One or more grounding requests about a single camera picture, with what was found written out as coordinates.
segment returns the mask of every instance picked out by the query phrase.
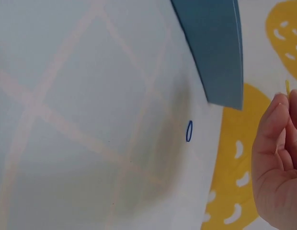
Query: blue paper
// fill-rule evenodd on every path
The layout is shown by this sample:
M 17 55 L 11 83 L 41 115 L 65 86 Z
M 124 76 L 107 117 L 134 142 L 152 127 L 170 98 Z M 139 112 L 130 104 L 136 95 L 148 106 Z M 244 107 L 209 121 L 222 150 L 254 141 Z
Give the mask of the blue paper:
M 242 109 L 243 58 L 237 0 L 172 0 L 207 100 Z

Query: small blue ring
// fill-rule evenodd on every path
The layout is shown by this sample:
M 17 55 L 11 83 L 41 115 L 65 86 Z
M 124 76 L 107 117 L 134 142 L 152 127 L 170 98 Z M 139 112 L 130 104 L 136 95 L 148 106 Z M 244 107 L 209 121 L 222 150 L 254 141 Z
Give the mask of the small blue ring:
M 187 132 L 186 132 L 186 142 L 190 142 L 191 141 L 192 130 L 193 130 L 193 122 L 190 120 L 189 121 L 189 124 L 188 124 L 188 128 L 187 128 Z

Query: yellow string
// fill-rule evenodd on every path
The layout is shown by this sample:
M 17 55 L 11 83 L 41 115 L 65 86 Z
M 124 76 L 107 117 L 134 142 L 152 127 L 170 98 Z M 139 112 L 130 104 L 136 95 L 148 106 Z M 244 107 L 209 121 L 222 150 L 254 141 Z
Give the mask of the yellow string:
M 287 91 L 287 95 L 289 96 L 289 94 L 290 94 L 290 82 L 288 80 L 286 80 L 286 91 Z

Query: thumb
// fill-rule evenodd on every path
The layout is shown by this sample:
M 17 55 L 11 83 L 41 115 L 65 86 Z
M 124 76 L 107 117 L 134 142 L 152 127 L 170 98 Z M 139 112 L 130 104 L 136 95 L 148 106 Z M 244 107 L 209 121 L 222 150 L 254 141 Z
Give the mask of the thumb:
M 281 160 L 278 154 L 275 153 L 279 136 L 288 121 L 289 110 L 282 103 L 277 103 L 271 114 L 267 118 L 263 116 L 260 121 L 252 148 L 252 180 L 255 193 L 258 193 L 269 173 L 273 173 L 273 170 L 282 169 Z

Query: yellow shape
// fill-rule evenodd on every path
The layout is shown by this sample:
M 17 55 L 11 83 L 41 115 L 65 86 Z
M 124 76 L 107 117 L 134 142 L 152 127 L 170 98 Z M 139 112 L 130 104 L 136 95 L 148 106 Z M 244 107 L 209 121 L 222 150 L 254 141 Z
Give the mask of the yellow shape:
M 275 5 L 266 20 L 266 32 L 284 66 L 297 79 L 297 0 Z
M 258 217 L 251 185 L 251 148 L 269 103 L 258 89 L 244 84 L 243 111 L 224 108 L 210 189 L 210 199 L 214 194 L 215 198 L 208 201 L 205 218 L 210 220 L 202 224 L 202 230 L 241 230 Z
M 289 82 L 289 80 L 286 80 L 286 91 L 287 91 L 287 95 L 289 96 L 289 94 L 290 94 L 290 82 Z

